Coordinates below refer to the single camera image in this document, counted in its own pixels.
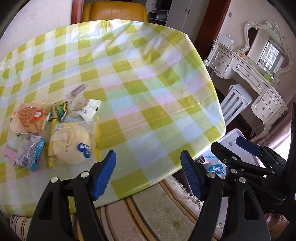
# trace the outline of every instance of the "white stool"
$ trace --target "white stool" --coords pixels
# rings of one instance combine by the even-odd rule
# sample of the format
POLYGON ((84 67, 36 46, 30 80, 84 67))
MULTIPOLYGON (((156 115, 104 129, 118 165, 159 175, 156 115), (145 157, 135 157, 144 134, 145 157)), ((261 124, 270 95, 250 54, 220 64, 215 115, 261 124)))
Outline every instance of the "white stool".
POLYGON ((251 102, 252 97, 241 85, 231 85, 227 96, 221 103, 225 124, 232 122, 251 102))

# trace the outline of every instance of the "shelf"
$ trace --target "shelf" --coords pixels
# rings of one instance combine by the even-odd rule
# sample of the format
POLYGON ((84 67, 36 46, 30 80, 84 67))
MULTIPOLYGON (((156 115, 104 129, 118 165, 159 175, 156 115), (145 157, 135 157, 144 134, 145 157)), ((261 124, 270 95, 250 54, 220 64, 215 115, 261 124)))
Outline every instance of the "shelf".
POLYGON ((152 19, 152 20, 157 20, 157 21, 166 22, 166 20, 160 20, 160 19, 156 19, 156 18, 148 18, 148 19, 152 19))
POLYGON ((164 11, 164 12, 167 11, 167 10, 161 10, 161 9, 152 9, 152 10, 154 10, 154 11, 164 11))

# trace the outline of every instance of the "vanity dresser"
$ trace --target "vanity dresser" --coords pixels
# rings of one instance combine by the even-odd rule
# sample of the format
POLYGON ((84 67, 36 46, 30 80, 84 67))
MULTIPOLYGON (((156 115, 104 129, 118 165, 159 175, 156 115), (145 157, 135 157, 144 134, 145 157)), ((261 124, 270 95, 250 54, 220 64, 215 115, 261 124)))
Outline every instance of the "vanity dresser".
POLYGON ((257 93, 251 109, 262 122, 259 133, 254 129, 252 142, 268 135, 272 125, 288 110, 277 92, 280 75, 290 71, 293 58, 285 43, 278 24, 267 21, 264 24, 247 22, 244 27, 245 46, 233 51, 214 40, 211 52, 204 60, 221 79, 246 81, 257 93))

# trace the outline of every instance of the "mirror frame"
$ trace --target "mirror frame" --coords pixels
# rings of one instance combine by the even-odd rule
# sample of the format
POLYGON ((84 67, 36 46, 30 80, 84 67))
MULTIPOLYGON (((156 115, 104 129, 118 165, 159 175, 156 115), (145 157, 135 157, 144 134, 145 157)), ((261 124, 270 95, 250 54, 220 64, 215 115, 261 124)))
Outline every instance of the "mirror frame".
POLYGON ((267 29, 267 28, 271 28, 275 33, 277 33, 279 35, 279 38, 281 40, 281 44, 282 44, 282 48, 283 50, 285 51, 285 54, 288 56, 289 58, 289 65, 283 69, 279 69, 275 75, 274 75, 274 79, 272 80, 271 84, 277 88, 279 83, 280 83, 280 80, 279 80, 279 77, 281 74, 283 73, 287 73, 291 70, 292 66, 293 66, 293 57, 292 57, 292 54, 290 52, 290 49, 288 48, 288 46, 286 45, 286 42, 285 42, 285 38, 283 36, 283 32, 281 31, 279 25, 277 22, 274 22, 274 21, 266 21, 264 24, 260 24, 260 23, 257 23, 257 22, 247 22, 244 26, 244 38, 245 38, 245 46, 243 47, 240 47, 238 49, 238 52, 240 52, 241 54, 245 54, 246 51, 249 50, 250 48, 250 42, 249 42, 249 37, 248 37, 248 31, 250 28, 255 28, 255 29, 267 29))

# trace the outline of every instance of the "orange label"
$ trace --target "orange label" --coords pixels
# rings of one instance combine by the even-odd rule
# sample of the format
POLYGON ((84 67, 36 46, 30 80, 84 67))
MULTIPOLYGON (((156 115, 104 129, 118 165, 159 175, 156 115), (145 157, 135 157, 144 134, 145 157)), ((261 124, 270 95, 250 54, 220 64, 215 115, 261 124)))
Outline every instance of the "orange label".
POLYGON ((31 121, 38 121, 43 114, 43 110, 37 109, 31 118, 31 121))

